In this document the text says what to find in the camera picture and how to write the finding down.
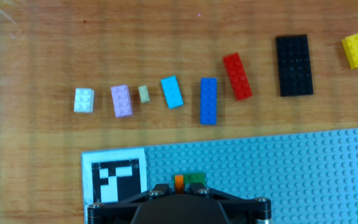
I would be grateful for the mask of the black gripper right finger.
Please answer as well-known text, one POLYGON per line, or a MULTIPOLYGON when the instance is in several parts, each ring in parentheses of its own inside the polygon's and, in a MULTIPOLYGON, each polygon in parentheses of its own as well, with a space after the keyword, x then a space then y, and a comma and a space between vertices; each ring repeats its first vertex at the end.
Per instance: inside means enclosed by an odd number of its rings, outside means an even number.
POLYGON ((220 190, 206 187, 202 183, 187 184, 186 193, 209 198, 220 203, 225 214, 234 215, 236 213, 242 213, 245 215, 246 223, 272 223, 272 201, 267 197, 243 199, 220 190))

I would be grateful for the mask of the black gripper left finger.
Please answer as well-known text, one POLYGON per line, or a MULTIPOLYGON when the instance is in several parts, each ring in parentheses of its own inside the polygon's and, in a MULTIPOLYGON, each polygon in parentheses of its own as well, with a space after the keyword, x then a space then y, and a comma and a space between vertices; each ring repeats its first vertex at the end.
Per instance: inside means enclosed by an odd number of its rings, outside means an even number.
POLYGON ((121 216, 133 217, 144 202, 168 195, 170 195, 170 186, 157 184, 152 190, 146 190, 117 203, 95 202, 87 207, 87 224, 108 223, 121 216))

